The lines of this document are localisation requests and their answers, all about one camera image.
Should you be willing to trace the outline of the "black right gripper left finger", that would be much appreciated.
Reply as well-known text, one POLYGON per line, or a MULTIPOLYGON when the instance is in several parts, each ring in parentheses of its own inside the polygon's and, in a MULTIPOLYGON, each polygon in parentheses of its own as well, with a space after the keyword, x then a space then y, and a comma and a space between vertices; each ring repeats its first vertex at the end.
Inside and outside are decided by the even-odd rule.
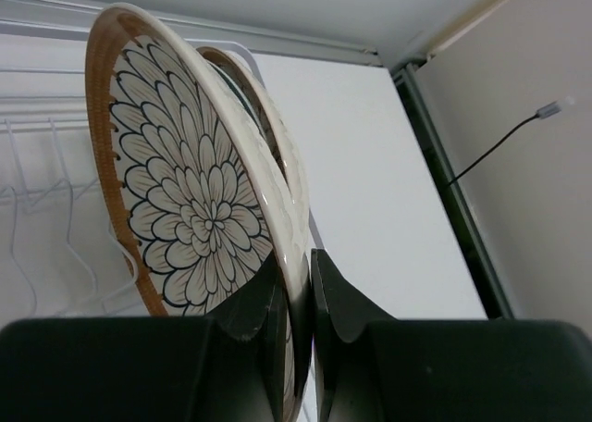
POLYGON ((283 417, 287 300, 278 261, 211 315, 203 360, 204 421, 280 421, 283 417))

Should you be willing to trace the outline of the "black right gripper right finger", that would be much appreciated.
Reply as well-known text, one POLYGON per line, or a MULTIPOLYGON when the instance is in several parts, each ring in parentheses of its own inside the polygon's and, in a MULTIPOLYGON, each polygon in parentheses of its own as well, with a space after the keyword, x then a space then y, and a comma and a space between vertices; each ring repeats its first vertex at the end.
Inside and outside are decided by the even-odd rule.
POLYGON ((318 419, 383 421, 370 326, 394 318, 348 282, 324 249, 312 251, 311 285, 318 419))

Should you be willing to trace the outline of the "floral brown-rim plate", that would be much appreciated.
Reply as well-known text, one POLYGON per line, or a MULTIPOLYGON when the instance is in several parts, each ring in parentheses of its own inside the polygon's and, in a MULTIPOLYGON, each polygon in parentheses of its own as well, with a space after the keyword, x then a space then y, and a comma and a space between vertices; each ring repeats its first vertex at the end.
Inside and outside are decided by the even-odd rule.
POLYGON ((95 19, 85 90, 103 196, 153 316, 202 316, 278 260, 287 300, 283 419, 308 366, 309 197, 289 189, 270 148, 207 61, 147 11, 118 3, 95 19))
POLYGON ((239 91, 245 109, 254 114, 255 124, 263 135, 272 156, 276 160, 289 189, 295 193, 302 187, 299 174, 299 157, 288 130, 275 103, 263 84, 231 53, 213 46, 201 46, 198 52, 223 72, 230 81, 230 87, 239 91))

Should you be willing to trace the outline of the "orange sunburst plate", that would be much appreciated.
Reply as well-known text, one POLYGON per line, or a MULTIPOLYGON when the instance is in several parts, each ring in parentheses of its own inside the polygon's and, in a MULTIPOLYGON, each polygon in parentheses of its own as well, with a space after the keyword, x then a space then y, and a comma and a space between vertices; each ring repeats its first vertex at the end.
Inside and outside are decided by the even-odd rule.
POLYGON ((236 76, 233 76, 232 72, 226 67, 217 64, 213 64, 212 67, 238 98, 244 110, 254 121, 265 143, 269 144, 262 107, 255 104, 253 96, 247 92, 246 85, 240 82, 236 76))

